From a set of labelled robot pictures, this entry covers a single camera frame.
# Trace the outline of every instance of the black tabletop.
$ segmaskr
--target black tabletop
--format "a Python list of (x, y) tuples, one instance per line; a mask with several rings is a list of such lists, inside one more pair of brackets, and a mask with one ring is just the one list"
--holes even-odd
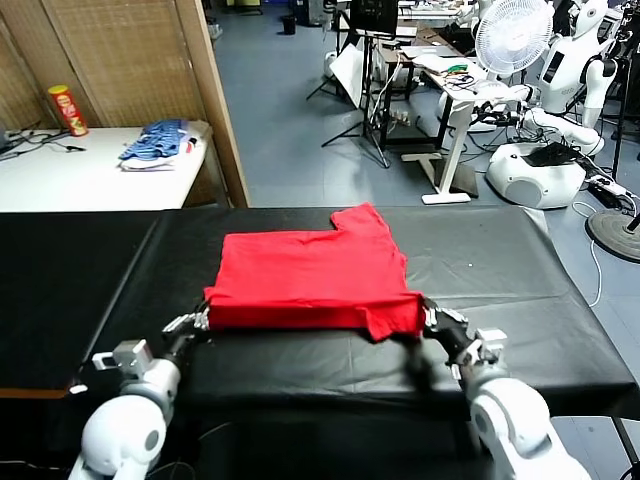
[(0, 215), (0, 397), (65, 395), (157, 216)]
[[(546, 230), (518, 207), (381, 208), (408, 255), (408, 281), (465, 313), (471, 328), (509, 337), (512, 374), (537, 388), (552, 414), (612, 413), (635, 382), (564, 271)], [(190, 311), (211, 285), (224, 235), (331, 228), (332, 209), (166, 212), (96, 345), (147, 338)], [(416, 375), (416, 357), (427, 365)], [(350, 331), (225, 332), (197, 349), (179, 402), (228, 412), (326, 409), (457, 416), (465, 401), (434, 341), (374, 345)], [(626, 411), (627, 416), (635, 417)]]

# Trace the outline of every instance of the power strip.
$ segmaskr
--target power strip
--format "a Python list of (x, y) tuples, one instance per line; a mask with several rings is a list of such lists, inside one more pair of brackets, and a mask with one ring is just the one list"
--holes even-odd
[(594, 175), (593, 177), (588, 178), (586, 182), (590, 183), (591, 185), (595, 185), (601, 188), (602, 190), (605, 190), (610, 194), (615, 195), (616, 197), (621, 195), (624, 195), (624, 196), (630, 195), (630, 192), (627, 192), (627, 189), (624, 188), (622, 185), (618, 185), (613, 180), (607, 177), (604, 177), (602, 175)]

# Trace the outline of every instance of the wooden partition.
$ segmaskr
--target wooden partition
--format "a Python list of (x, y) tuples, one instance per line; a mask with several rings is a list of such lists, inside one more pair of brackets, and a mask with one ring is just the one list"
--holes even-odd
[[(205, 120), (230, 199), (248, 206), (200, 0), (0, 0), (0, 14), (18, 47), (0, 38), (0, 124), (53, 121), (44, 92), (59, 83), (71, 87), (89, 127)], [(193, 203), (206, 201), (197, 191), (210, 191), (207, 182), (198, 176)]]

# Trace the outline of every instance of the white robot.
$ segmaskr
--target white robot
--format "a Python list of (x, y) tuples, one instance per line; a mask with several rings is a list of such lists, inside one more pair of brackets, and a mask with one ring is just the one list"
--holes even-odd
[[(598, 40), (598, 29), (607, 14), (607, 0), (574, 0), (570, 9), (572, 35), (552, 39), (540, 82), (539, 107), (525, 106), (517, 124), (528, 132), (547, 132), (549, 140), (563, 139), (584, 156), (596, 155), (604, 140), (594, 130), (613, 82), (617, 64), (602, 58), (613, 39)], [(582, 122), (563, 117), (569, 103), (586, 86)], [(527, 155), (541, 148), (537, 144), (503, 145), (493, 154), (486, 179), (504, 198), (532, 208), (566, 207), (580, 189), (585, 171), (572, 161), (538, 165)]]
[[(425, 338), (437, 340), (466, 393), (472, 424), (495, 463), (496, 480), (589, 480), (582, 465), (558, 438), (542, 396), (510, 378), (500, 362), (506, 336), (500, 330), (467, 336), (468, 321), (425, 298)], [(206, 311), (178, 317), (165, 332), (178, 332), (169, 353), (153, 359), (146, 342), (123, 342), (97, 354), (99, 369), (119, 368), (129, 376), (121, 396), (98, 408), (85, 425), (82, 452), (71, 480), (142, 480), (157, 462), (171, 421), (184, 360), (196, 334), (206, 328)]]

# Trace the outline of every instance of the fan grille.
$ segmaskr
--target fan grille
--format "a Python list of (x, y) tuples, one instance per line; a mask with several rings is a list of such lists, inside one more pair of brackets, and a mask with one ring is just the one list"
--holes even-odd
[(491, 72), (511, 75), (542, 55), (552, 28), (544, 0), (497, 0), (476, 33), (478, 60)]

